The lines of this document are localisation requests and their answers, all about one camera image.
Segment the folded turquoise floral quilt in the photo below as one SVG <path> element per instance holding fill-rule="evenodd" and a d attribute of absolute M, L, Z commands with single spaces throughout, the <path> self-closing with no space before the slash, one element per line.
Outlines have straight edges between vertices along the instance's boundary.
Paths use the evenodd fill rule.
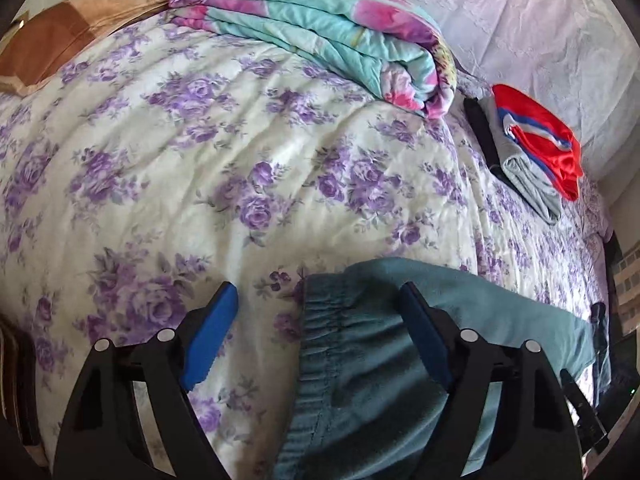
<path fill-rule="evenodd" d="M 275 44 L 423 117 L 441 118 L 454 100 L 454 56 L 434 18 L 408 0 L 168 3 L 177 24 Z"/>

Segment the purple floral bedspread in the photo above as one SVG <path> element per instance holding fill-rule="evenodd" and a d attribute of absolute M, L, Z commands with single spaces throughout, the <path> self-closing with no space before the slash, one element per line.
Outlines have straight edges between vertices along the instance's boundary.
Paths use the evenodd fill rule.
<path fill-rule="evenodd" d="M 224 466 L 260 477 L 306 276 L 404 257 L 586 318 L 608 218 L 580 190 L 548 226 L 486 168 L 461 107 L 428 122 L 270 44 L 130 25 L 1 99 L 1 309 L 35 343 L 44 449 L 96 340 L 144 341 L 227 281 L 239 316 L 191 401 Z"/>

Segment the folded red striped pants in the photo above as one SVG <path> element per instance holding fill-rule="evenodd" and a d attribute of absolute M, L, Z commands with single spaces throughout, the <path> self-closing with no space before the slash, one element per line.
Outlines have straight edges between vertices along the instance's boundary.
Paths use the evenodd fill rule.
<path fill-rule="evenodd" d="M 491 87 L 498 131 L 521 148 L 562 197 L 576 202 L 582 148 L 567 125 L 527 94 L 507 84 Z"/>

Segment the folded grey pants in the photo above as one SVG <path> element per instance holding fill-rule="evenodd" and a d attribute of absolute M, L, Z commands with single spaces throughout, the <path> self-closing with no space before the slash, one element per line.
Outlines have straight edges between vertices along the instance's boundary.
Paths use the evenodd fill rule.
<path fill-rule="evenodd" d="M 490 138 L 497 151 L 498 167 L 506 180 L 544 222 L 554 226 L 562 216 L 560 193 L 552 185 L 548 174 L 515 142 L 515 136 L 506 133 L 495 98 L 485 96 L 480 100 L 480 107 L 488 120 Z"/>

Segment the dark blue jeans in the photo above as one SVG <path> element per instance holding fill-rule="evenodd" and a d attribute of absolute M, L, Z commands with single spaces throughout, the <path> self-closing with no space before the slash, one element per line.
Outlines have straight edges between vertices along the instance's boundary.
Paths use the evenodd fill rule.
<path fill-rule="evenodd" d="M 593 376 L 593 405 L 598 406 L 605 393 L 610 388 L 612 380 L 612 367 L 610 357 L 610 315 L 608 306 L 598 301 L 591 306 L 590 325 L 592 329 L 592 342 L 594 362 L 592 364 Z"/>

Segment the white lace headboard cover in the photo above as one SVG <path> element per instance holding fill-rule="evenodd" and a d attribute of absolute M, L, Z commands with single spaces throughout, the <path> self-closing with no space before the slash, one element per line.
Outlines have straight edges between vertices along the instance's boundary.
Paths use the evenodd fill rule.
<path fill-rule="evenodd" d="M 470 73 L 518 88 L 582 144 L 586 173 L 639 166 L 639 45 L 611 0 L 409 0 Z"/>

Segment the brown satin pillow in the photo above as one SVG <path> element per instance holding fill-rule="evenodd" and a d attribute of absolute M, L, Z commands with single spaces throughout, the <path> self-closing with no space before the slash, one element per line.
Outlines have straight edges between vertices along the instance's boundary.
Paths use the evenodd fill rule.
<path fill-rule="evenodd" d="M 168 0 L 64 0 L 28 20 L 1 50 L 1 91 L 29 96 L 97 41 L 168 8 Z"/>

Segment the teal fleece pants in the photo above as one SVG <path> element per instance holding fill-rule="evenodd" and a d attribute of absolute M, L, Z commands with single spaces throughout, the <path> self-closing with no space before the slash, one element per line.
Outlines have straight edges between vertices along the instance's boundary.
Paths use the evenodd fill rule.
<path fill-rule="evenodd" d="M 296 397 L 273 478 L 405 479 L 416 466 L 447 396 L 395 311 L 409 282 L 492 344 L 536 340 L 574 376 L 594 361 L 589 322 L 471 273 L 387 258 L 308 276 Z"/>

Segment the folded black garment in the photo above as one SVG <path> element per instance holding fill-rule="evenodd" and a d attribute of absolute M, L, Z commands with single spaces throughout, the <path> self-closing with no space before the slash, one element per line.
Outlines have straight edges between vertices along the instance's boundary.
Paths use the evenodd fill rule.
<path fill-rule="evenodd" d="M 509 184 L 510 181 L 500 166 L 496 144 L 492 137 L 488 119 L 480 106 L 480 102 L 478 102 L 478 99 L 465 98 L 463 100 L 463 108 L 466 120 L 476 136 L 489 171 L 503 183 Z"/>

